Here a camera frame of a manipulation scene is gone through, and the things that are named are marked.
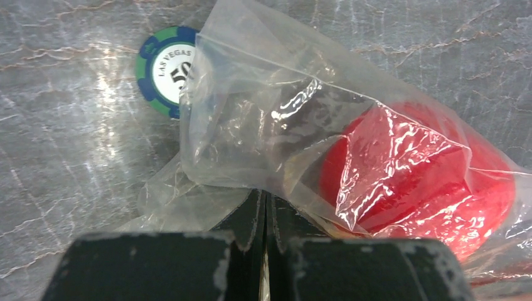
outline poker chip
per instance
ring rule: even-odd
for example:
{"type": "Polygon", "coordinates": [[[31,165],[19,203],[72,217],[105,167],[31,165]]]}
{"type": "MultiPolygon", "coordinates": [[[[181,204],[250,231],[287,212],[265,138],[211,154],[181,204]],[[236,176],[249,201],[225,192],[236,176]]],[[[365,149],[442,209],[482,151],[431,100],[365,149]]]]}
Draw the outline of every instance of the poker chip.
{"type": "Polygon", "coordinates": [[[158,31],[142,45],[136,78],[144,98],[157,111],[179,119],[179,95],[195,53],[197,31],[170,27],[158,31]]]}

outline plastic bag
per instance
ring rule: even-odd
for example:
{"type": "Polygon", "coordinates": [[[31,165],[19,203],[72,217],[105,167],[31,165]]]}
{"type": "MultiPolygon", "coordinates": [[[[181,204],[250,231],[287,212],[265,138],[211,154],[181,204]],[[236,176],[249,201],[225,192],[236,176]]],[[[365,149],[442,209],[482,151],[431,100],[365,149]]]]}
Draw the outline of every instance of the plastic bag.
{"type": "Polygon", "coordinates": [[[219,0],[180,105],[196,182],[265,189],[331,236],[439,239],[479,285],[532,275],[530,174],[451,109],[280,12],[219,0]]]}
{"type": "Polygon", "coordinates": [[[239,207],[249,193],[249,189],[190,181],[177,154],[142,188],[137,200],[141,216],[116,231],[207,231],[239,207]]]}

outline red object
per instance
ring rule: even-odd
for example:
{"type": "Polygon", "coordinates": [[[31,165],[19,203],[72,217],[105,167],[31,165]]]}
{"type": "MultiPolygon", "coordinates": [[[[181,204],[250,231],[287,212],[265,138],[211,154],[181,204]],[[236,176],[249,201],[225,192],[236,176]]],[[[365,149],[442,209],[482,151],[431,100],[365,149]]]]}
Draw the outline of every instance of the red object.
{"type": "Polygon", "coordinates": [[[463,260],[515,199],[514,177],[497,172],[509,171],[499,151],[439,103],[375,106],[343,134],[326,155],[319,185],[351,228],[437,238],[463,260]]]}

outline gray surface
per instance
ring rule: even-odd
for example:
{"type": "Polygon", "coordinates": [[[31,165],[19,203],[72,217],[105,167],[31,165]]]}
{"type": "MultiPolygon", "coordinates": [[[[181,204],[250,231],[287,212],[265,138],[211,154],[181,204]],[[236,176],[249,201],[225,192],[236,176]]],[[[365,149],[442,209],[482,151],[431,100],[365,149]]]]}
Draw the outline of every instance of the gray surface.
{"type": "MultiPolygon", "coordinates": [[[[532,3],[265,1],[440,101],[532,167],[532,3]]],[[[37,300],[61,252],[137,215],[178,151],[141,98],[150,33],[200,27],[214,1],[0,0],[0,300],[37,300]]]]}

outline table surface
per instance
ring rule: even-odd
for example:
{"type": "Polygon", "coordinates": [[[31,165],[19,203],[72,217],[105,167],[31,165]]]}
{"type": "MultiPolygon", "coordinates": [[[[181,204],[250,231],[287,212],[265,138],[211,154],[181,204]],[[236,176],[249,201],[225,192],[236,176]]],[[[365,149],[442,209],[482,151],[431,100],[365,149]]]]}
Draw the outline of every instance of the table surface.
{"type": "MultiPolygon", "coordinates": [[[[269,0],[458,112],[532,167],[532,3],[269,0]]],[[[0,299],[38,300],[82,233],[137,216],[179,149],[143,100],[137,50],[201,28],[214,0],[0,0],[0,299]]]]}

